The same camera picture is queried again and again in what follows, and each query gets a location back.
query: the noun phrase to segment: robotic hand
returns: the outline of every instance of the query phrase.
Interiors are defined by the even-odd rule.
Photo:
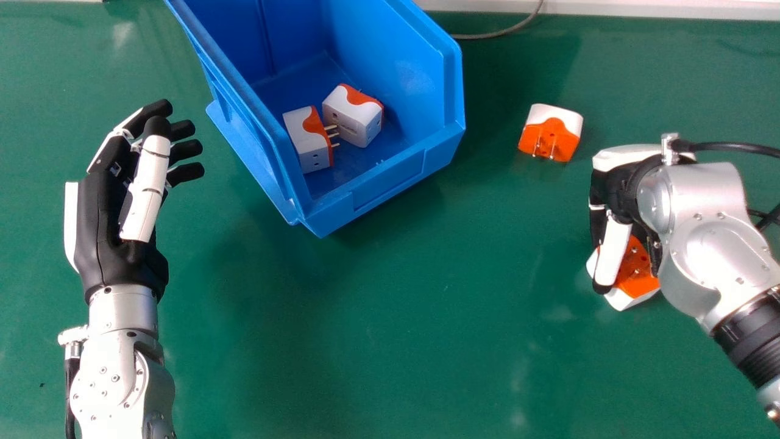
[[[588,272],[618,310],[660,283],[669,303],[696,319],[755,386],[780,427],[780,265],[759,230],[777,222],[780,205],[750,211],[734,165],[696,162],[694,153],[707,150],[780,158],[761,145],[694,144],[677,134],[593,158]],[[749,214],[763,219],[754,226]]]
[[[87,167],[66,184],[65,249],[81,276],[89,324],[60,333],[66,360],[66,437],[78,419],[84,439],[173,439],[173,379],[158,343],[157,304],[168,261],[154,224],[168,189],[204,175],[179,160],[199,155],[184,120],[170,124],[167,100],[137,110],[112,130]]]

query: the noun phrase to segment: blue plastic bin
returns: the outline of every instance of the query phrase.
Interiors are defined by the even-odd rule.
[[[203,64],[208,115],[290,224],[324,237],[449,164],[466,121],[459,46],[411,0],[166,0]],[[347,83],[382,132],[303,175],[282,114]]]

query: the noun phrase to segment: white wall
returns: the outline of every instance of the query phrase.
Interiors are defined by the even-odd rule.
[[[432,11],[529,12],[537,0],[415,0]],[[542,13],[780,21],[780,0],[546,0]]]

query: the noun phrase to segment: gray cable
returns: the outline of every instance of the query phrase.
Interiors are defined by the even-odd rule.
[[[527,16],[523,21],[517,23],[512,27],[507,27],[506,29],[497,30],[495,32],[487,32],[486,34],[450,34],[450,35],[456,40],[487,40],[488,38],[503,37],[504,35],[509,35],[513,32],[517,32],[518,30],[523,29],[528,23],[533,21],[537,17],[537,15],[539,15],[539,9],[541,9],[541,6],[543,4],[544,4],[544,0],[539,0],[536,9],[534,9],[534,11],[529,16]]]

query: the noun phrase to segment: green work surface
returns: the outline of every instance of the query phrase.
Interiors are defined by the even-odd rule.
[[[458,32],[517,20],[435,17]],[[207,168],[158,227],[180,437],[776,437],[696,322],[661,297],[616,312],[583,266],[590,157],[670,130],[780,146],[778,50],[780,23],[577,16],[463,43],[452,165],[320,240],[282,220],[211,124],[162,2],[0,3],[0,437],[62,435],[56,337],[87,318],[63,184],[164,97]],[[584,115],[569,165],[517,152],[535,102]],[[700,157],[734,159],[753,207],[780,198],[776,162]]]

